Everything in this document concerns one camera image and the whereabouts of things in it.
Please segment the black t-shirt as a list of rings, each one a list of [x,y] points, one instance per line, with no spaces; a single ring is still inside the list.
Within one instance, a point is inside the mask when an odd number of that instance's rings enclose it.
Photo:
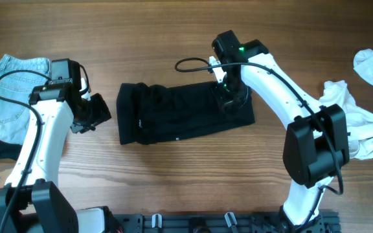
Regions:
[[[223,111],[214,96],[216,86],[123,83],[116,103],[120,143],[185,140],[255,123],[251,91],[244,103]]]

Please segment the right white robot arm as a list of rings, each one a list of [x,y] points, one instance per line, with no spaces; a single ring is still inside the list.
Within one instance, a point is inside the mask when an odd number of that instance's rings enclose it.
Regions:
[[[343,193],[341,168],[350,160],[345,112],[337,104],[326,107],[303,91],[257,39],[240,43],[229,30],[217,35],[212,48],[216,55],[209,63],[227,95],[222,108],[236,107],[252,89],[286,129],[282,159],[291,186],[280,210],[283,230],[312,227],[320,220],[324,191]]]

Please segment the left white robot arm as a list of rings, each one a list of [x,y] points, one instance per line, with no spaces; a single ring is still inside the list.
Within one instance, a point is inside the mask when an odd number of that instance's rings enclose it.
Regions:
[[[67,133],[93,131],[111,114],[100,94],[89,95],[83,65],[54,60],[46,82],[27,103],[28,131],[21,152],[0,188],[0,232],[116,232],[119,222],[106,206],[75,210],[58,189]]]

